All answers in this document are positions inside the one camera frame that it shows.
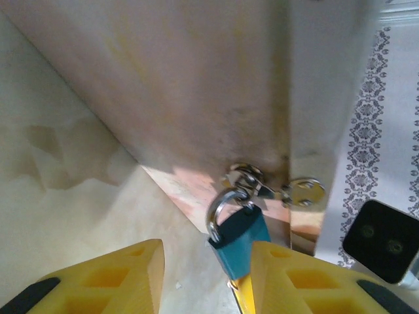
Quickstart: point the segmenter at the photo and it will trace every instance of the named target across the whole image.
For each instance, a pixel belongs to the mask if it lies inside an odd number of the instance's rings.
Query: padlock
[[[242,278],[250,272],[251,248],[254,241],[270,242],[262,210],[248,198],[243,188],[228,188],[213,200],[206,217],[210,235],[208,242],[231,280]],[[232,200],[242,204],[242,208],[218,226],[220,212]]]

